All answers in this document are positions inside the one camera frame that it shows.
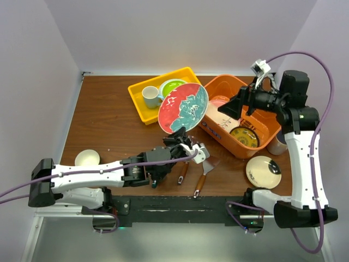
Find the turner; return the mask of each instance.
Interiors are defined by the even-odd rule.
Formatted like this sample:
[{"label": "turner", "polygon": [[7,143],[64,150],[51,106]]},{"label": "turner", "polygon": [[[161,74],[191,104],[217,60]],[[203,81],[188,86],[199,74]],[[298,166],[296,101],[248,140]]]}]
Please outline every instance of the turner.
[{"label": "turner", "polygon": [[205,184],[206,175],[209,173],[212,169],[214,169],[220,162],[220,159],[214,156],[210,156],[207,158],[204,162],[202,162],[203,167],[203,174],[200,176],[195,191],[194,191],[194,198],[197,198],[200,194],[200,191],[203,187],[203,184]]}]

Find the red and teal plate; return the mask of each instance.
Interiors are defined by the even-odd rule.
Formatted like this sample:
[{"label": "red and teal plate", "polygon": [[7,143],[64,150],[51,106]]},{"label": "red and teal plate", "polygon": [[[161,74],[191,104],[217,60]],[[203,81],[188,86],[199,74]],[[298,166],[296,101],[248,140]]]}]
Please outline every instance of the red and teal plate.
[{"label": "red and teal plate", "polygon": [[158,121],[167,134],[185,127],[189,131],[203,119],[208,106],[208,93],[200,84],[187,83],[172,90],[162,102]]}]

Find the white wall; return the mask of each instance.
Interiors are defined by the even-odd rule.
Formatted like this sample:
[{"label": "white wall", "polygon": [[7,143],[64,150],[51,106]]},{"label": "white wall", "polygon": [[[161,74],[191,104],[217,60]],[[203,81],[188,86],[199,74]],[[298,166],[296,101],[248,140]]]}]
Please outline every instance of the white wall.
[{"label": "white wall", "polygon": [[[291,48],[321,57],[334,78],[334,104],[321,131],[320,161],[325,193],[330,206],[339,212],[339,220],[325,227],[336,261],[348,261],[349,258],[348,10],[346,0],[318,0]],[[322,114],[329,95],[323,69],[301,55],[288,56],[279,72],[286,69],[303,70],[309,74],[308,105],[318,108]]]},{"label": "white wall", "polygon": [[46,2],[81,70],[244,75],[290,49],[316,0]]},{"label": "white wall", "polygon": [[[43,0],[0,1],[0,36],[2,192],[29,181],[42,158],[59,160],[79,70]],[[33,211],[27,200],[0,206],[0,261],[20,261]]]}]

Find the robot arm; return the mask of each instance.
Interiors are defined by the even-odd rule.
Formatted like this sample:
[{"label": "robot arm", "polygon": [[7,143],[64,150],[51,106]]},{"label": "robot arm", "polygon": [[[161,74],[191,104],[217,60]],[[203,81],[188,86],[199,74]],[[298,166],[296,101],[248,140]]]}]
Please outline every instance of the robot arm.
[{"label": "robot arm", "polygon": [[256,109],[276,113],[276,120],[282,127],[282,133],[288,146],[292,171],[292,195],[279,196],[266,189],[248,189],[244,200],[248,205],[261,207],[274,214],[277,225],[281,228],[316,227],[319,216],[314,198],[311,178],[310,157],[314,158],[316,187],[324,222],[329,223],[338,218],[336,209],[328,207],[320,171],[318,142],[316,136],[315,153],[310,155],[310,143],[315,128],[319,123],[315,108],[305,106],[309,78],[306,73],[295,70],[285,71],[279,90],[276,90],[272,76],[272,89],[265,91],[261,86],[263,78],[270,70],[265,61],[258,60],[252,66],[257,77],[249,86],[243,86],[229,102],[218,108],[218,111],[240,119],[242,107],[248,106],[247,115]]},{"label": "robot arm", "polygon": [[152,187],[155,188],[171,172],[176,164],[174,159],[191,157],[196,152],[192,158],[195,163],[201,163],[209,157],[204,144],[193,143],[184,127],[163,138],[163,142],[165,146],[101,165],[54,165],[52,159],[43,159],[32,172],[32,180],[45,176],[52,178],[31,185],[28,205],[44,207],[61,202],[89,209],[110,206],[111,192],[106,187],[145,186],[149,184],[150,177]]}]

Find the yellow plate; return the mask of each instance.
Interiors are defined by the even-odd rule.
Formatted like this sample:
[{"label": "yellow plate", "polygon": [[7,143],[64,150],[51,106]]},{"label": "yellow plate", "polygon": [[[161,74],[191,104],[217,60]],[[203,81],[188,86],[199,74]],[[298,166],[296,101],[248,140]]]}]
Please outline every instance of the yellow plate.
[{"label": "yellow plate", "polygon": [[236,127],[230,131],[241,144],[249,147],[259,147],[260,141],[257,134],[247,127]]},{"label": "yellow plate", "polygon": [[158,121],[159,108],[147,108],[142,96],[143,88],[147,86],[155,86],[159,88],[163,82],[174,78],[183,79],[187,83],[201,84],[193,70],[191,70],[190,67],[184,67],[165,75],[157,76],[155,78],[129,86],[128,91],[144,124],[152,124]]}]

